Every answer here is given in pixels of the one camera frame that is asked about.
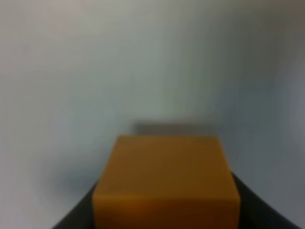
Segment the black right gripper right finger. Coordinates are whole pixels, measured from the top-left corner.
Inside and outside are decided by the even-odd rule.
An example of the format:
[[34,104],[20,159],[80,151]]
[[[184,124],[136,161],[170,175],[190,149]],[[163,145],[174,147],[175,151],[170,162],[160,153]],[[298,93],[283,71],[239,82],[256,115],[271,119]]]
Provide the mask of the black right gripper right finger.
[[300,229],[257,196],[237,175],[232,174],[240,199],[240,229]]

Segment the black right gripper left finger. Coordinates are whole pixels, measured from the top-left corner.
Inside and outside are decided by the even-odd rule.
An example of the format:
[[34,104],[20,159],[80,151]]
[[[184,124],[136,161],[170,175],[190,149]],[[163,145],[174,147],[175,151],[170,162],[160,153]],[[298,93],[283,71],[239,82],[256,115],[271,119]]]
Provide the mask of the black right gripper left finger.
[[93,200],[92,195],[97,182],[79,201],[79,203],[68,212],[53,229],[94,229]]

